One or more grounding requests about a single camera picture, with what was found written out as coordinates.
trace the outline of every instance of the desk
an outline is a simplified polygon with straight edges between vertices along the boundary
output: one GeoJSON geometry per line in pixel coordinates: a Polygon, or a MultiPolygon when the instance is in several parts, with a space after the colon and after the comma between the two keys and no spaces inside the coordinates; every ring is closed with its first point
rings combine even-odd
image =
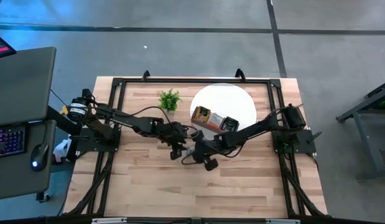
{"type": "MultiPolygon", "coordinates": [[[[108,102],[112,79],[97,78],[94,95],[98,102],[108,102]]],[[[128,83],[123,111],[134,113],[157,105],[160,91],[173,88],[180,92],[182,101],[170,119],[191,125],[191,101],[207,85],[209,83],[128,83]]],[[[237,85],[252,96],[257,117],[263,119],[270,112],[267,88],[258,84],[237,85]]],[[[281,79],[281,85],[285,104],[301,104],[296,79],[281,79]]],[[[152,109],[140,116],[163,117],[163,114],[152,109]]],[[[170,148],[157,139],[143,138],[131,129],[123,128],[119,151],[113,162],[105,216],[287,217],[279,161],[273,152],[271,134],[248,141],[234,159],[216,156],[219,167],[210,172],[203,164],[183,166],[180,159],[171,161],[169,152],[170,148]]],[[[87,152],[76,161],[64,212],[73,209],[90,188],[96,158],[96,152],[87,152]]],[[[302,188],[318,209],[326,213],[315,163],[303,154],[296,154],[296,161],[302,188]]],[[[291,194],[297,211],[293,190],[291,194]]],[[[100,195],[101,189],[98,189],[96,208],[100,195]]]]}

